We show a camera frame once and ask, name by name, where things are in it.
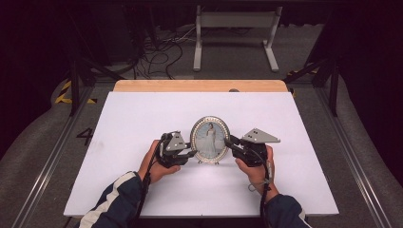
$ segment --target table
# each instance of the table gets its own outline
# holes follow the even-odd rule
[[[270,86],[276,92],[268,92]],[[218,92],[228,88],[248,92]],[[222,118],[236,136],[259,127],[279,137],[280,143],[271,144],[278,190],[294,196],[307,215],[338,214],[294,99],[283,82],[183,80],[116,84],[107,97],[64,215],[85,214],[111,182],[140,167],[152,140],[164,132],[181,130],[187,141],[185,136],[190,135],[193,124],[206,115]],[[231,151],[219,165],[190,159],[179,173],[150,186],[142,217],[258,217],[260,196],[249,192],[247,185]]]

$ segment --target dark jacket sleeve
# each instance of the dark jacket sleeve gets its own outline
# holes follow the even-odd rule
[[[75,227],[128,227],[141,200],[142,181],[136,172],[127,172],[110,184],[97,205]]]
[[[273,228],[310,227],[304,220],[305,213],[301,205],[290,196],[278,194],[273,197],[266,203],[264,212]]]

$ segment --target photo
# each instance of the photo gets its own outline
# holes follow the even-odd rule
[[[225,138],[229,139],[227,125],[220,118],[204,117],[192,129],[192,149],[199,151],[196,157],[200,162],[218,164],[228,150]]]

